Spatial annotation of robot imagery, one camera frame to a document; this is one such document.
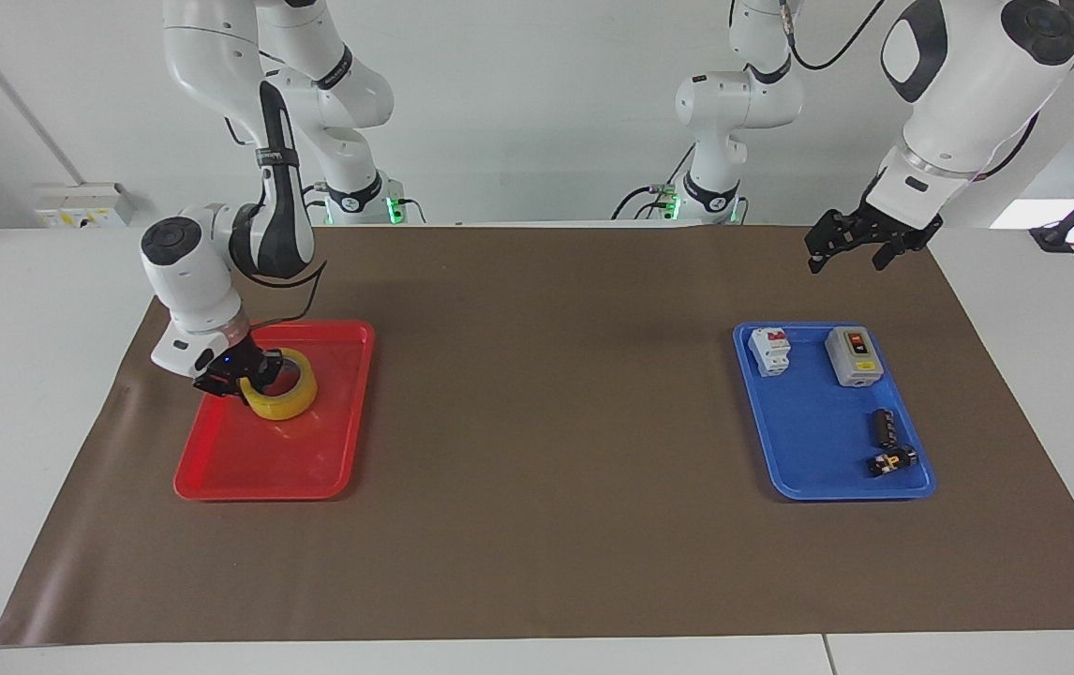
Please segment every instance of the white robot link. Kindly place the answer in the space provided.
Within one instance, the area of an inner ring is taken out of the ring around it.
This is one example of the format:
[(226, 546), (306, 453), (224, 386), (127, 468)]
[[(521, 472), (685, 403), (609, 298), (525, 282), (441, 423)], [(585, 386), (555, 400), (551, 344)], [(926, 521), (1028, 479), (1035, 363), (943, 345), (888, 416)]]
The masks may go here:
[[(256, 345), (230, 269), (291, 278), (311, 261), (292, 127), (320, 160), (335, 221), (391, 221), (388, 179), (353, 129), (387, 123), (392, 91), (345, 46), (323, 0), (165, 0), (163, 13), (174, 82), (223, 115), (234, 140), (253, 145), (262, 192), (245, 205), (190, 206), (144, 233), (144, 270), (170, 311), (151, 359), (205, 392), (242, 397), (248, 378), (273, 394), (297, 369)], [(260, 18), (284, 60), (271, 73), (259, 57)]]
[(880, 270), (924, 248), (941, 206), (1074, 68), (1074, 0), (915, 0), (880, 59), (913, 114), (857, 210), (829, 210), (808, 232), (813, 273), (862, 244), (883, 244), (872, 258)]
[[(743, 70), (706, 72), (679, 86), (674, 112), (695, 133), (695, 157), (674, 182), (679, 218), (728, 221), (746, 162), (746, 146), (736, 140), (736, 132), (782, 127), (803, 110), (803, 85), (790, 69), (781, 4), (781, 0), (736, 1), (729, 46)], [(802, 4), (803, 0), (790, 1), (796, 13)]]

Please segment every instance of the white table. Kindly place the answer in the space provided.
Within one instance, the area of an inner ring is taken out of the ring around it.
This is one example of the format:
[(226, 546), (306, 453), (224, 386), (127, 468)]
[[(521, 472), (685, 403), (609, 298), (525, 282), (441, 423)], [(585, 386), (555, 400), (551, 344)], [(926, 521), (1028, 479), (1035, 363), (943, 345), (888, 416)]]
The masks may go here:
[[(0, 614), (150, 300), (139, 239), (0, 231)], [(1073, 257), (1016, 231), (943, 231), (932, 252), (1074, 496)], [(0, 672), (1064, 672), (1047, 652), (1074, 654), (1074, 632), (114, 645), (0, 649)]]

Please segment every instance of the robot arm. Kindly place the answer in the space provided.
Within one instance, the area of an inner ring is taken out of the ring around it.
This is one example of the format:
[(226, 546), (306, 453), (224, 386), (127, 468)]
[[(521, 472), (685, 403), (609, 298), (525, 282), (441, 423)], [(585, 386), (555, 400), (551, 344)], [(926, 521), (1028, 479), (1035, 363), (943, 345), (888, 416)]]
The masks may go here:
[[(288, 63), (270, 80), (259, 59), (260, 14)], [(381, 178), (365, 140), (328, 125), (383, 124), (391, 89), (340, 42), (322, 0), (165, 0), (164, 19), (174, 81), (253, 140), (262, 191), (241, 206), (191, 206), (144, 234), (144, 269), (172, 317), (151, 358), (206, 392), (243, 394), (242, 378), (272, 392), (290, 369), (278, 351), (253, 342), (230, 269), (291, 278), (308, 267), (313, 233), (292, 116), (305, 121), (326, 179), (371, 187)], [(343, 142), (344, 153), (333, 150)]]
[[(795, 12), (801, 4), (794, 1)], [(743, 70), (699, 74), (683, 82), (676, 95), (674, 112), (695, 133), (692, 166), (674, 185), (682, 196), (679, 217), (729, 219), (746, 162), (746, 146), (734, 134), (790, 124), (803, 107), (803, 85), (790, 71), (781, 0), (738, 0), (729, 46)]]
[(883, 244), (880, 270), (924, 248), (941, 206), (1070, 73), (1074, 0), (915, 0), (887, 34), (881, 63), (913, 115), (858, 209), (830, 210), (808, 233), (813, 273), (862, 244)]

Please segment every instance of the yellow tape roll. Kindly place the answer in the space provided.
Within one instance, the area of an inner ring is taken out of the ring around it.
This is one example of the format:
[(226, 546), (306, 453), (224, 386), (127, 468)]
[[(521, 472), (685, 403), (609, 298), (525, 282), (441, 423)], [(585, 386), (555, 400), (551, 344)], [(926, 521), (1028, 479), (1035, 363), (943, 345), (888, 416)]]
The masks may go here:
[(297, 417), (316, 401), (316, 373), (311, 371), (308, 358), (294, 349), (284, 349), (284, 358), (291, 359), (300, 367), (300, 382), (296, 382), (296, 385), (281, 397), (267, 397), (267, 394), (259, 393), (258, 389), (253, 389), (253, 385), (250, 385), (246, 377), (242, 377), (238, 382), (241, 391), (246, 396), (246, 401), (249, 402), (253, 414), (273, 422), (282, 422), (285, 419)]

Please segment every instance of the brown tabletop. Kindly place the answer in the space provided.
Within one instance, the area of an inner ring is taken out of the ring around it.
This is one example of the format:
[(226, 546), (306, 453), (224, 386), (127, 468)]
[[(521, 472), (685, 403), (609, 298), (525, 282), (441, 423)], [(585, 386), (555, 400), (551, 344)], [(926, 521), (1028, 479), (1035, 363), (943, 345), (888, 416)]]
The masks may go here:
[[(155, 304), (0, 644), (1074, 628), (1074, 502), (934, 260), (813, 276), (802, 234), (319, 231), (311, 317), (378, 332), (330, 503), (174, 494), (201, 393), (148, 360)], [(241, 291), (255, 317), (305, 299)], [(744, 320), (870, 327), (935, 494), (779, 496)]]

